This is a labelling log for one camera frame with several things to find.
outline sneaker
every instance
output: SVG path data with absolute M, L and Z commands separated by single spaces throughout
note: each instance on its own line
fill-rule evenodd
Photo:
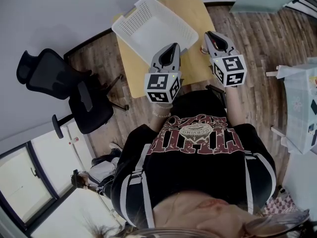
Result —
M 120 151 L 122 151 L 122 148 L 113 142 L 109 144 L 109 147 L 110 147 L 110 149 L 119 149 Z

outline window frame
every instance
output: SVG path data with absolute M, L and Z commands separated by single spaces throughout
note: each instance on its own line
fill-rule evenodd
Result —
M 73 185 L 70 185 L 62 194 L 59 196 L 52 184 L 50 183 L 47 175 L 45 174 L 39 159 L 34 151 L 31 141 L 21 144 L 13 149 L 0 155 L 0 160 L 4 157 L 22 149 L 26 148 L 31 162 L 36 170 L 36 174 L 39 179 L 41 179 L 46 190 L 51 195 L 51 200 L 49 200 L 44 206 L 42 206 L 28 221 L 24 222 L 15 213 L 14 209 L 10 206 L 4 195 L 0 190 L 0 207 L 5 211 L 5 213 L 10 217 L 14 224 L 28 237 L 31 236 L 32 232 L 38 228 L 41 223 L 43 223 L 76 189 Z

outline gray wall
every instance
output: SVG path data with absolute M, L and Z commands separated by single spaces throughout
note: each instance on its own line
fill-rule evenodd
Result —
M 25 50 L 60 55 L 108 29 L 137 0 L 0 0 L 0 141 L 70 113 L 67 100 L 28 91 L 15 72 Z

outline laundry basket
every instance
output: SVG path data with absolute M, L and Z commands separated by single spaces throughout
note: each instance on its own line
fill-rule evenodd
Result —
M 112 30 L 148 65 L 166 45 L 177 42 L 183 54 L 198 40 L 191 26 L 157 0 L 137 1 Z

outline woman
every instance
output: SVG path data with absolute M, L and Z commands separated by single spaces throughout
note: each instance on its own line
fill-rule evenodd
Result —
M 94 158 L 89 173 L 86 171 L 73 171 L 71 183 L 76 188 L 90 189 L 100 195 L 110 198 L 113 175 L 119 161 L 122 148 L 115 143 L 110 143 L 111 153 Z
M 156 104 L 150 125 L 130 133 L 111 200 L 131 225 L 191 229 L 199 237 L 247 235 L 255 208 L 275 190 L 275 165 L 245 124 L 237 88 L 227 87 L 226 98 L 227 112 L 211 90 L 185 94 L 173 106 Z

